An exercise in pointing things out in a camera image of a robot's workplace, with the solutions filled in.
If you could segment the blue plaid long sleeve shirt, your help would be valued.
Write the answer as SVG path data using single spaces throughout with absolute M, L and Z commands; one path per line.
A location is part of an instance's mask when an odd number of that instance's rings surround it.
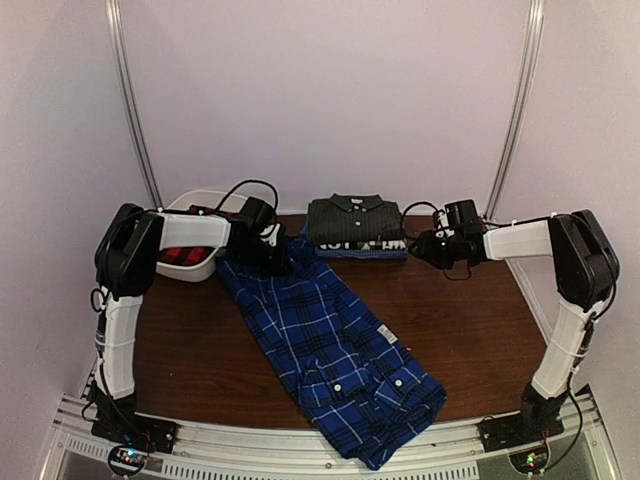
M 305 417 L 341 457 L 378 470 L 434 423 L 447 392 L 304 236 L 285 246 L 288 275 L 230 258 L 217 273 Z

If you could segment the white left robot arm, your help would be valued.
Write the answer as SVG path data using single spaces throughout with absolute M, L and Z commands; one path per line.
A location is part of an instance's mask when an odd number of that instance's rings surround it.
M 135 334 L 161 252 L 206 247 L 261 273 L 286 275 L 291 263 L 284 232 L 274 208 L 254 197 L 236 213 L 152 210 L 131 203 L 120 207 L 94 256 L 97 289 L 92 299 L 99 317 L 92 401 L 99 420 L 121 443 L 133 444 L 144 433 L 143 421 L 135 415 Z

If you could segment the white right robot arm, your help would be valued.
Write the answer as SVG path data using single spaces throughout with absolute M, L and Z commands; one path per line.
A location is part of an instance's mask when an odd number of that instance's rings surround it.
M 590 210 L 499 224 L 463 201 L 445 206 L 434 220 L 435 228 L 411 239 L 409 252 L 441 271 L 457 262 L 474 267 L 512 258 L 553 261 L 558 317 L 512 423 L 519 440 L 533 441 L 569 396 L 595 325 L 614 301 L 620 265 L 613 247 Z

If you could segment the black white graphic folded shirt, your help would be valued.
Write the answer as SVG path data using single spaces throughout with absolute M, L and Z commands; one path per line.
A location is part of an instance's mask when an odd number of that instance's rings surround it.
M 338 243 L 320 244 L 318 248 L 322 251 L 355 250 L 355 251 L 402 251 L 407 249 L 406 241 L 403 239 L 394 240 L 368 240 L 368 241 L 345 241 Z

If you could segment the blue checked folded shirt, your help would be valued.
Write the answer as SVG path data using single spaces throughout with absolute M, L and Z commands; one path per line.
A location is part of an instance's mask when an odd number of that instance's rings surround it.
M 403 239 L 400 235 L 397 235 L 394 231 L 391 231 L 391 238 L 385 237 L 384 233 L 378 234 L 371 240 L 394 240 Z M 355 250 L 337 250 L 337 251 L 322 251 L 318 248 L 320 244 L 314 247 L 315 253 L 322 258 L 336 258 L 336 259 L 358 259 L 358 260 L 404 260 L 409 256 L 408 246 L 406 250 L 402 251 L 355 251 Z

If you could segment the white plastic basket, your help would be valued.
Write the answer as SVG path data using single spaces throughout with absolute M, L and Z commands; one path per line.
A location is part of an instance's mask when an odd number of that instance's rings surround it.
M 192 190 L 177 197 L 173 202 L 168 204 L 168 207 L 174 210 L 187 210 L 191 205 L 213 208 L 224 195 L 224 192 L 218 190 Z M 157 273 L 167 278 L 184 282 L 198 283 L 205 281 L 215 271 L 215 257 L 219 251 L 219 248 L 214 248 L 214 253 L 203 263 L 191 267 L 173 266 L 158 262 Z

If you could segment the red black plaid shirt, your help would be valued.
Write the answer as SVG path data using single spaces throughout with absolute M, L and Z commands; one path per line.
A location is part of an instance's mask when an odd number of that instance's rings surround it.
M 184 213 L 205 216 L 222 216 L 231 218 L 235 213 L 225 210 L 216 210 L 201 205 L 191 205 Z M 214 253 L 213 247 L 175 247 L 164 249 L 158 254 L 158 261 L 164 264 L 191 267 L 203 263 Z

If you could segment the dark grey striped folded shirt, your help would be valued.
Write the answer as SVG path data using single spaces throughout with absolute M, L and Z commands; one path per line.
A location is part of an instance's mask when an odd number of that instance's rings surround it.
M 344 242 L 403 240 L 401 213 L 380 195 L 333 194 L 314 199 L 307 210 L 307 239 L 315 246 Z

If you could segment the right circuit board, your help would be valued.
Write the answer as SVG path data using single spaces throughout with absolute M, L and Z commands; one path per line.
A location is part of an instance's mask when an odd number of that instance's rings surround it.
M 544 470 L 550 459 L 546 447 L 536 447 L 509 454 L 509 461 L 513 469 L 522 475 L 535 475 Z

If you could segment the circuit board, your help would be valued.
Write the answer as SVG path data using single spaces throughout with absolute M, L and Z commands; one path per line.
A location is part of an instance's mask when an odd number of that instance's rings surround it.
M 116 445 L 107 454 L 107 466 L 118 476 L 137 475 L 146 467 L 149 457 L 148 452 L 127 445 Z
M 550 459 L 546 447 L 536 447 L 509 454 L 509 461 L 513 469 L 522 475 L 535 475 L 544 470 Z

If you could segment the left circuit board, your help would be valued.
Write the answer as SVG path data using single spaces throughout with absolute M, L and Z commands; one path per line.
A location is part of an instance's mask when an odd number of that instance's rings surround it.
M 137 475 L 146 467 L 149 457 L 148 452 L 127 445 L 116 445 L 107 454 L 107 466 L 118 476 Z

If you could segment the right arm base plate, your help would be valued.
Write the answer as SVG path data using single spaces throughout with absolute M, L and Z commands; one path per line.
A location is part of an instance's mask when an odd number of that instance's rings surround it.
M 542 427 L 531 427 L 525 425 L 520 414 L 487 416 L 477 427 L 486 453 L 541 442 L 549 436 L 564 432 L 564 425 L 559 419 L 552 419 Z

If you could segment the aluminium front rail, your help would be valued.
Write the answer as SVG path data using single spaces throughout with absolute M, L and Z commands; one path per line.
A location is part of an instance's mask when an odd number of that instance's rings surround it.
M 524 462 L 548 454 L 545 479 L 618 479 L 618 463 L 589 394 L 561 410 L 563 433 L 490 452 L 477 418 L 433 425 L 378 471 L 346 460 L 312 430 L 180 422 L 169 453 L 152 453 L 138 479 L 529 479 Z

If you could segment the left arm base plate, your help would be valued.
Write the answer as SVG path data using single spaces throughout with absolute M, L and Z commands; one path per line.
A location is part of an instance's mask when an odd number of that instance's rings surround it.
M 149 453 L 171 454 L 178 425 L 169 420 L 141 416 L 121 411 L 113 406 L 100 407 L 91 433 L 118 444 Z

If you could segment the aluminium corner post right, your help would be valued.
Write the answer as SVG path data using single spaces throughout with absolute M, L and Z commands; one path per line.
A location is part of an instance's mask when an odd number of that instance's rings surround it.
M 543 0 L 531 0 L 529 2 L 529 13 L 514 99 L 498 167 L 484 212 L 484 217 L 488 219 L 492 219 L 497 212 L 524 123 L 542 43 L 544 10 L 545 2 Z

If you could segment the aluminium corner post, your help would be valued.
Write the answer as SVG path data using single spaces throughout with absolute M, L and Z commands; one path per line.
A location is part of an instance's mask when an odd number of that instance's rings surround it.
M 524 123 L 542 43 L 544 10 L 545 2 L 543 0 L 531 0 L 529 2 L 529 13 L 514 99 L 498 167 L 484 212 L 484 217 L 488 219 L 492 219 L 497 212 Z
M 126 37 L 122 22 L 121 5 L 117 0 L 105 0 L 104 6 L 116 77 L 121 92 L 125 120 L 128 125 L 135 158 L 151 204 L 154 207 L 162 208 L 163 201 L 149 156 L 149 150 L 135 95 L 133 76 L 129 65 Z

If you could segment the aluminium corner post left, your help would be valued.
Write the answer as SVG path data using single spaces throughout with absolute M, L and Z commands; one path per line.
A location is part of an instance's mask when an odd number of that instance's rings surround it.
M 151 204 L 154 207 L 162 208 L 163 201 L 149 156 L 149 150 L 135 95 L 133 76 L 129 65 L 126 37 L 122 22 L 121 5 L 117 0 L 105 0 L 104 6 L 116 77 L 121 92 L 125 120 L 128 125 L 135 158 Z

